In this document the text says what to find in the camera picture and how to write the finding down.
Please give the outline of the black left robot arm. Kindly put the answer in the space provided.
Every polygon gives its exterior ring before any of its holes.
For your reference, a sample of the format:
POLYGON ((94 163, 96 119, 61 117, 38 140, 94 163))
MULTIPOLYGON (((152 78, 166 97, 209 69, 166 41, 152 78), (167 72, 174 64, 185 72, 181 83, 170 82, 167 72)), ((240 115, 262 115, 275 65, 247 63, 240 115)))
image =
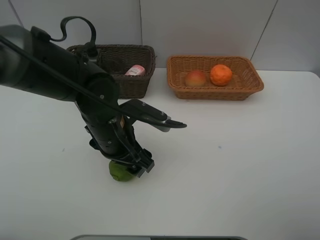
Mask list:
POLYGON ((136 177, 150 172, 155 163, 137 142, 133 124, 144 122, 162 132, 186 127, 141 100, 119 104, 120 89, 110 74, 87 56, 56 45, 37 27, 0 28, 0 83, 75 103, 91 135, 90 146, 136 177))

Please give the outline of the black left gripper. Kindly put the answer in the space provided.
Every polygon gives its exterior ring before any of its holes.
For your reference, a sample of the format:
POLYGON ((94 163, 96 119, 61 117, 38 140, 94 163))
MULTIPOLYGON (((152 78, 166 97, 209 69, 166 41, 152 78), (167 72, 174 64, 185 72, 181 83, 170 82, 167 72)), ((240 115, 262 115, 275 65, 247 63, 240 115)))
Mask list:
MULTIPOLYGON (((75 104, 86 123, 97 149, 104 157, 139 178, 155 166, 152 154, 136 142, 134 128, 127 117, 91 99, 77 99, 75 104)), ((183 129, 183 122, 168 119, 165 125, 170 129, 183 129)))

